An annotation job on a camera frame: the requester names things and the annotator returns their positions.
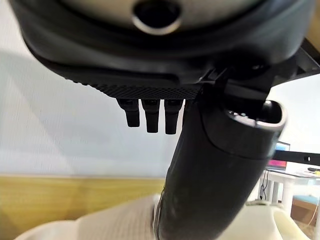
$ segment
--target circular hole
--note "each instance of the circular hole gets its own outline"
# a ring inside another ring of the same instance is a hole
[[[310,162],[310,161],[311,161],[311,158],[310,158],[309,156],[304,156],[304,157],[303,157],[303,160],[304,160],[305,162]]]
[[[257,120],[264,123],[277,124],[281,121],[282,117],[283,113],[279,104],[267,100],[263,104]]]
[[[139,2],[133,9],[133,14],[140,23],[155,30],[172,26],[177,22],[180,12],[177,4],[165,0]]]

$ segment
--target white wall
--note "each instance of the white wall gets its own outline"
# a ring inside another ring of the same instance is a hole
[[[319,93],[320,76],[270,93],[288,110],[281,140],[292,151],[320,153]],[[146,133],[142,111],[141,127],[128,128],[113,98],[39,64],[0,1],[0,173],[164,176],[179,134],[164,134],[161,110],[158,134]]]

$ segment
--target white fabric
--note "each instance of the white fabric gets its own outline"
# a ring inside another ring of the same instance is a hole
[[[149,196],[85,215],[33,228],[15,240],[155,240],[154,206]],[[309,240],[279,207],[256,201],[243,207],[218,240]]]

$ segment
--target black bar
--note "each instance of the black bar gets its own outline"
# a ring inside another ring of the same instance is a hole
[[[293,80],[297,80],[297,79],[304,79],[304,78],[311,77],[313,75],[318,75],[318,74],[320,74],[320,69],[299,74],[299,75],[295,76],[294,79],[290,79],[290,80],[286,81],[286,83],[293,81]]]
[[[297,164],[320,166],[320,154],[318,153],[276,150],[272,159]]]
[[[305,73],[320,69],[320,65],[302,47],[300,47],[295,56],[297,65]]]
[[[312,45],[308,39],[304,39],[301,48],[320,65],[320,52]]]

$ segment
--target black plastic tab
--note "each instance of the black plastic tab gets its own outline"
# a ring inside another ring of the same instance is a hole
[[[188,113],[191,109],[192,103],[193,103],[193,100],[185,100],[184,109],[183,109],[182,126],[185,124],[185,121],[188,117]]]
[[[158,132],[160,99],[141,100],[145,111],[146,131],[148,133]]]
[[[140,126],[139,100],[138,99],[117,99],[117,102],[125,111],[128,127],[136,128]]]
[[[176,134],[179,111],[183,100],[164,100],[165,133]]]

